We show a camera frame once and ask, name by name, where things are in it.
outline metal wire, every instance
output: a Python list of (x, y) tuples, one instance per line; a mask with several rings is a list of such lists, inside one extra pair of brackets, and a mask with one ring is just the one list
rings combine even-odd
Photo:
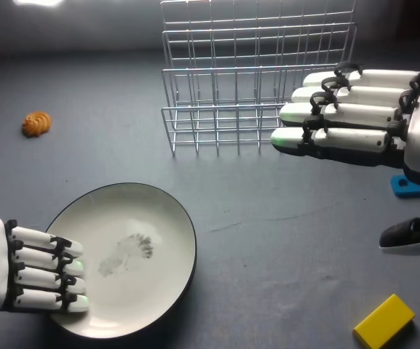
[(260, 150), (305, 75), (350, 59), (356, 0), (277, 1), (162, 1), (162, 119), (173, 155), (177, 145)]

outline plate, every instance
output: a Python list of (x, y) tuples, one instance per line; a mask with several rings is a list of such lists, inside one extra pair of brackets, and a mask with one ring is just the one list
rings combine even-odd
[(49, 234), (78, 241), (90, 310), (52, 315), (70, 332), (113, 338), (151, 325), (184, 295), (197, 262), (195, 229), (171, 195), (139, 183), (98, 188), (67, 206)]

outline gray tabletop surface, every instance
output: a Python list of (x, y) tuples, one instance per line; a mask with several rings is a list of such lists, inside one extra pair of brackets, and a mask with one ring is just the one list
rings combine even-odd
[[(420, 44), (357, 46), (369, 68), (420, 66)], [(279, 154), (265, 145), (171, 156), (156, 52), (0, 59), (0, 217), (45, 230), (77, 197), (116, 182), (155, 185), (188, 210), (193, 284), (158, 324), (112, 341), (46, 316), (0, 313), (0, 348), (360, 348), (352, 328), (388, 296), (415, 312), (393, 348), (420, 348), (420, 256), (382, 254), (383, 229), (420, 216), (389, 181), (401, 171)], [(23, 117), (53, 115), (39, 139)]]

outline blue object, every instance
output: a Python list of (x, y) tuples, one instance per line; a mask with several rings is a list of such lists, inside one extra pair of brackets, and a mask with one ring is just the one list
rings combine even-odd
[(420, 185), (411, 182), (405, 175), (391, 178), (391, 187), (398, 198), (420, 198)]

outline yellow sponge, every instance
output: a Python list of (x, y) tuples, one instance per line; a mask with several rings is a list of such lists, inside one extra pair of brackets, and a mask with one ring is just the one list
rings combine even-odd
[(395, 294), (354, 328), (353, 334), (368, 349), (379, 349), (406, 324), (415, 313)]

